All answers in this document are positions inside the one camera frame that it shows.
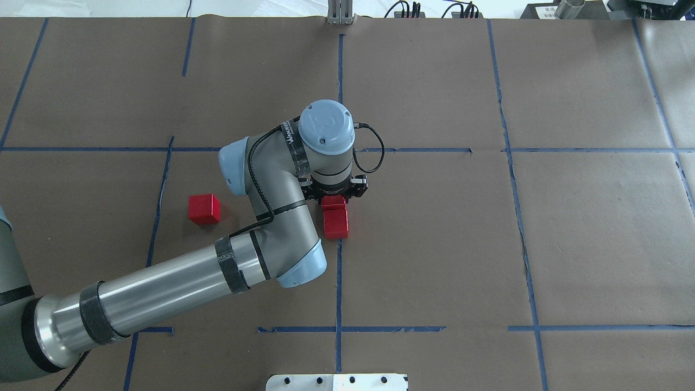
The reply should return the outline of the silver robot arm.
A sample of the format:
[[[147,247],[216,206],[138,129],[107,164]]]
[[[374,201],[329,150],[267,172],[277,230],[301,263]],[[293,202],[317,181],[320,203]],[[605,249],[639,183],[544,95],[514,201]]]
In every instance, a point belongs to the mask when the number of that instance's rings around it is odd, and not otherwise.
[[[263,135],[218,154],[230,191],[246,196],[256,222],[208,247],[80,292],[35,295],[2,215],[2,383],[77,368],[97,347],[267,280],[293,288],[319,277],[327,260],[308,200],[360,197],[367,171],[353,175],[357,129],[343,104],[321,99]]]

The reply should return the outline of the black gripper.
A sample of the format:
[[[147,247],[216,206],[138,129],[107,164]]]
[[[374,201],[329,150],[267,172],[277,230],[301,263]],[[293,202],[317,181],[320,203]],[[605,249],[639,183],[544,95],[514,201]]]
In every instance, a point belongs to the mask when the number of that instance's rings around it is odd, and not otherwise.
[[[350,198],[360,198],[368,189],[367,175],[348,176],[336,185],[326,185],[310,178],[300,178],[300,188],[305,200],[315,200],[319,203],[325,197],[342,196],[346,202]]]

